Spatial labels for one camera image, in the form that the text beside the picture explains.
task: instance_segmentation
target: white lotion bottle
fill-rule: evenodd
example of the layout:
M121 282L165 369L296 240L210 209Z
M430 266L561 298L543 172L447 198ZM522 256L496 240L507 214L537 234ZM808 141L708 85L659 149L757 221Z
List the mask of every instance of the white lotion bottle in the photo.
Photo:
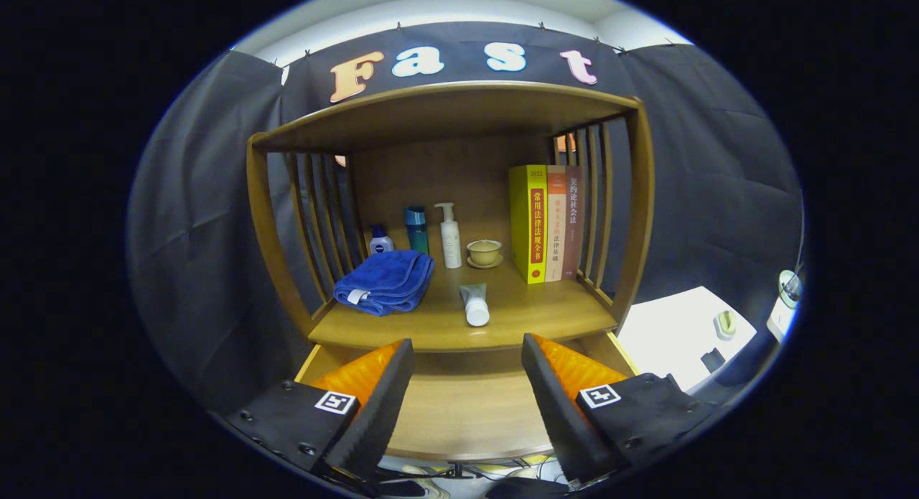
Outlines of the white lotion bottle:
M440 241L444 244L444 266L456 269L462 266L460 248L460 225L453 220L453 202L438 202L435 207L444 211L444 222L440 223Z

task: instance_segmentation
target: folded towel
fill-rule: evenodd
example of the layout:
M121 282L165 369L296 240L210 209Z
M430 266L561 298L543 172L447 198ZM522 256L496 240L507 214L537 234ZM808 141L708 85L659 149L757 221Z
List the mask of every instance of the folded towel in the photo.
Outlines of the folded towel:
M434 259L421 251L373 254L335 284L335 299L376 316L407 312L421 302L433 270Z

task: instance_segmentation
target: orange gripper pad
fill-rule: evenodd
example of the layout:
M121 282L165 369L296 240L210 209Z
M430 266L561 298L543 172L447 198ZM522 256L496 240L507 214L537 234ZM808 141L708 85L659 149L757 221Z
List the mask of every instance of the orange gripper pad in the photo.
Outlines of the orange gripper pad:
M386 365L396 353L396 348L399 348L403 341L403 339L400 339L397 342L390 343L390 345L381 346L370 352L370 354L361 355L360 358L323 375L309 385L320 390L346 393L358 397L360 409L355 414L355 418L357 418L360 410L370 400L370 395L373 393L374 388L377 387L377 383L380 382Z
M612 384L618 381L624 381L627 377L614 369L602 365L586 355L578 354L567 346L559 345L557 342L549 341L544 337L532 335L539 348L542 349L543 355L549 361L555 377L559 379L562 390L574 405L574 410L581 414L584 421L587 418L581 413L578 407L577 394L585 388L594 388L604 384Z

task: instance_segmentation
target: tube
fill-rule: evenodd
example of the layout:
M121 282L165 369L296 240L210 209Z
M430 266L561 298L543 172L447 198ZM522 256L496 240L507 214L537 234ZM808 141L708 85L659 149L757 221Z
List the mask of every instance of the tube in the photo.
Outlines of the tube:
M459 286L459 295L466 305L466 323L473 327L486 325L491 315L488 313L488 304L485 303L485 284Z

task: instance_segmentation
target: book spine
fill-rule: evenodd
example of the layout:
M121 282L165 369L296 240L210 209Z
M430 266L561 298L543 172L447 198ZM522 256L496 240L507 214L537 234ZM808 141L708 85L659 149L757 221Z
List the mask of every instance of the book spine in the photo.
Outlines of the book spine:
M567 182L564 165L546 167L546 282L561 280L565 254Z
M526 187L526 166L511 167L508 171L511 204L511 260L524 279L529 270L529 190Z
M546 280L546 166L528 165L526 172L531 201L531 252L526 283L541 284Z
M581 244L584 241L584 203L581 198L581 185L584 181L581 167L565 167L567 182L567 224L565 225L564 261L561 266L561 278L577 279L578 266L581 266Z

